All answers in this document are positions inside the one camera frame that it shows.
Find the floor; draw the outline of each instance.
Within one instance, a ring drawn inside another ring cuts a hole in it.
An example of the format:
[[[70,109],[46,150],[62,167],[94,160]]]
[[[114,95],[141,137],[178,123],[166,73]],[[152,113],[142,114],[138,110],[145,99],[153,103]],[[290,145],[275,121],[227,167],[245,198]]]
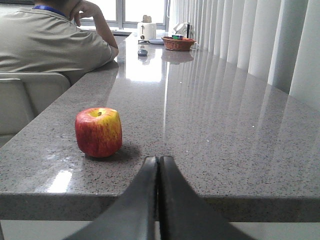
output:
[[[1,220],[4,240],[61,240],[89,223],[89,221]],[[320,222],[233,222],[232,224],[257,240],[320,239]],[[159,231],[155,233],[155,240],[160,240]]]

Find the computer mouse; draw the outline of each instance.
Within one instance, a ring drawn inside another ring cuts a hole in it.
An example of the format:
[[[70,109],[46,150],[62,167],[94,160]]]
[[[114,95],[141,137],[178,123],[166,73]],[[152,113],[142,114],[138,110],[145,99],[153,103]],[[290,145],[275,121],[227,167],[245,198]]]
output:
[[[146,49],[140,48],[140,49],[138,50],[138,56],[145,57],[145,56],[147,56],[147,55],[148,55],[148,51],[147,51]]]

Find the white chair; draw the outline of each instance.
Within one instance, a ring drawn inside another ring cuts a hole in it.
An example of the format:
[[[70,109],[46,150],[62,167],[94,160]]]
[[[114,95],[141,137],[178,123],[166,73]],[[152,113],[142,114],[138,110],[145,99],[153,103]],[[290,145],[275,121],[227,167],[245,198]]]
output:
[[[56,72],[0,72],[0,148],[70,86]]]

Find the wicker basket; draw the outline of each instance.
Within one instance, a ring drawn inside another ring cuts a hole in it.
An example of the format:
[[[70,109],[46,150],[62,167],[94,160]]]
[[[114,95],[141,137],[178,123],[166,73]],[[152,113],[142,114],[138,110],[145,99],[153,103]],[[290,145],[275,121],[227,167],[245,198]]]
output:
[[[192,38],[178,40],[172,39],[170,36],[163,36],[162,40],[165,48],[173,51],[190,51],[190,47],[196,42]]]

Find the apple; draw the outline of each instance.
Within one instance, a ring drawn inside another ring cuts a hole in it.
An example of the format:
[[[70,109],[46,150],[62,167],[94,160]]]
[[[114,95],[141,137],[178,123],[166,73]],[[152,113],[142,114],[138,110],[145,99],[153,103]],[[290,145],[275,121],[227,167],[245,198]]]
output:
[[[121,148],[121,121],[112,108],[95,107],[79,112],[74,128],[78,147],[88,156],[109,157]]]

